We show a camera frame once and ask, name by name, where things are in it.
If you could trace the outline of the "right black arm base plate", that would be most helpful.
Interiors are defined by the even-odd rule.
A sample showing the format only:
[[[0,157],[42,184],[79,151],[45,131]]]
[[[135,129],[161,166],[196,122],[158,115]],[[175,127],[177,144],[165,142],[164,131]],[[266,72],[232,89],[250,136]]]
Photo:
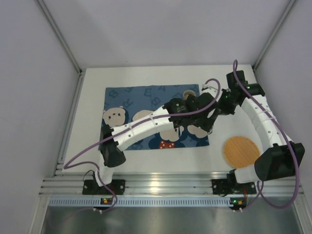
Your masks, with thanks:
[[[231,184],[227,179],[212,179],[212,190],[214,195],[227,196],[227,195],[247,195],[256,194],[254,182],[244,184]]]

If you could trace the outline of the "small beige ceramic cup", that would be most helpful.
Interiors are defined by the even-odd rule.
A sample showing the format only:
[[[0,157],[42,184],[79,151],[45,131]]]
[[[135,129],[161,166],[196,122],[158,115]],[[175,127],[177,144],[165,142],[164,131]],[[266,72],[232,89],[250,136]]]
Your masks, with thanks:
[[[196,93],[194,91],[192,91],[192,90],[186,90],[183,93],[183,99],[186,100],[189,96],[196,97]]]

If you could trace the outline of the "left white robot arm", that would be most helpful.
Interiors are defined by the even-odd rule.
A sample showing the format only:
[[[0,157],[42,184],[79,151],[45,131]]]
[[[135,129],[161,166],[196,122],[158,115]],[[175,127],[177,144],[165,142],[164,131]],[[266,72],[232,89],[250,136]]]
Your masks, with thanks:
[[[214,120],[209,113],[217,109],[217,97],[202,93],[186,99],[173,98],[148,115],[133,122],[101,128],[102,143],[99,151],[103,157],[103,166],[95,173],[98,186],[112,182],[114,168],[126,161],[124,151],[131,145],[152,135],[164,132],[181,133],[181,128],[193,126],[208,133]]]

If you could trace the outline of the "blue cartoon placemat cloth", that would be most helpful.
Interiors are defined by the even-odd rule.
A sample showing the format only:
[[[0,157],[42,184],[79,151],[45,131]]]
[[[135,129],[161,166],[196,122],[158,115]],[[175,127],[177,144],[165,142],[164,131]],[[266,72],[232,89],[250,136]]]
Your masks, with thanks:
[[[186,90],[199,96],[197,84],[109,87],[105,89],[102,127],[121,126],[151,114],[173,98],[183,98]],[[154,150],[208,146],[207,132],[195,127],[180,127],[149,136],[128,150]]]

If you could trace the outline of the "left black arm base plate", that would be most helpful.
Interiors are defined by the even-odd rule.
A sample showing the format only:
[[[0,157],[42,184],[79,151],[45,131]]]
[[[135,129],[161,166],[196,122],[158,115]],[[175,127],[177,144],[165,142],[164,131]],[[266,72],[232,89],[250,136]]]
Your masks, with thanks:
[[[123,195],[125,192],[125,180],[113,179],[106,185],[116,195]],[[99,186],[94,179],[85,180],[83,184],[83,195],[111,195],[112,193],[104,186]]]

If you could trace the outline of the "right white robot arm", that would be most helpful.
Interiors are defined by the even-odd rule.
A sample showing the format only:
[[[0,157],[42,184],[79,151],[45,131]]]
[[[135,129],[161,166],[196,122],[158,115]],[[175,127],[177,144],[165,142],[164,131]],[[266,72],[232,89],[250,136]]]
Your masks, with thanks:
[[[233,115],[240,106],[251,120],[263,148],[254,164],[231,170],[227,178],[245,184],[298,176],[305,148],[281,131],[262,87],[258,83],[249,84],[243,71],[231,72],[226,78],[228,89],[222,91],[218,102],[221,113]]]

